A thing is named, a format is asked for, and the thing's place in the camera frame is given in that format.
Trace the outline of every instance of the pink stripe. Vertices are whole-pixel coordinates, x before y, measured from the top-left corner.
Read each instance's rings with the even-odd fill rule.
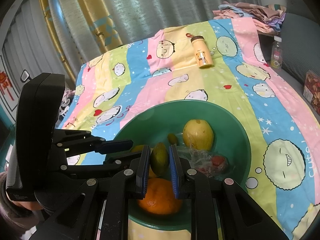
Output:
[[[96,90],[96,76],[95,76],[95,67],[89,69],[89,64],[84,67],[82,74],[82,85],[84,85],[84,92],[79,96],[79,100],[76,104],[75,109],[72,111],[68,120],[63,124],[63,128],[66,128],[68,124],[74,124],[75,119],[80,111],[90,103],[93,99],[93,95]]]
[[[172,80],[172,72],[149,78],[144,88],[137,96],[137,100],[130,108],[124,119],[120,121],[120,129],[136,115],[147,109],[162,104],[167,91],[171,88],[168,82]]]
[[[236,38],[239,42],[239,46],[243,53],[243,59],[246,63],[259,66],[270,74],[270,79],[266,82],[268,86],[274,91],[282,105],[286,108],[291,115],[293,121],[297,124],[306,141],[306,151],[310,151],[312,160],[313,172],[308,171],[307,165],[306,172],[309,176],[314,176],[315,181],[315,201],[316,204],[320,203],[320,176],[317,167],[320,166],[320,140],[317,138],[320,136],[319,125],[316,122],[309,107],[303,101],[303,99],[297,94],[297,92],[284,81],[276,72],[270,67],[264,65],[260,55],[262,54],[259,44],[258,33],[252,18],[239,18],[232,19],[232,25]]]
[[[150,39],[148,39],[148,63],[150,66],[150,73],[153,74],[156,70],[161,68],[172,68],[172,60],[171,58],[158,58],[156,51],[157,46],[160,41],[165,40],[164,30],[160,30],[156,33],[156,35]]]

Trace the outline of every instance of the white bottle cap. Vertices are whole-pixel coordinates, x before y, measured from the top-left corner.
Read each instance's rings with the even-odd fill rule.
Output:
[[[282,42],[282,38],[275,36],[275,41]]]

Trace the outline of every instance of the person's arm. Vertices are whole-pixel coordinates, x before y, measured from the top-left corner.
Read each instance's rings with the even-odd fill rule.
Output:
[[[5,191],[7,173],[0,173],[0,215],[16,233],[21,236],[25,231],[38,224],[38,219],[31,210],[41,209],[34,202],[13,202],[9,200]]]

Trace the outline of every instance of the white star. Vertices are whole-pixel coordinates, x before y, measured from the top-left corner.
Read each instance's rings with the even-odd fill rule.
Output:
[[[264,127],[262,127],[262,129],[263,130],[261,130],[261,131],[263,131],[263,134],[266,133],[267,135],[269,135],[269,133],[272,132],[272,131],[269,130],[269,127],[267,127],[266,129]]]

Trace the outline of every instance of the orange bottle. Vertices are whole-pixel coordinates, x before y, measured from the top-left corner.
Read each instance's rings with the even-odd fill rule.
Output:
[[[195,52],[195,58],[200,68],[213,66],[213,60],[203,36],[194,36],[191,38],[191,44]]]

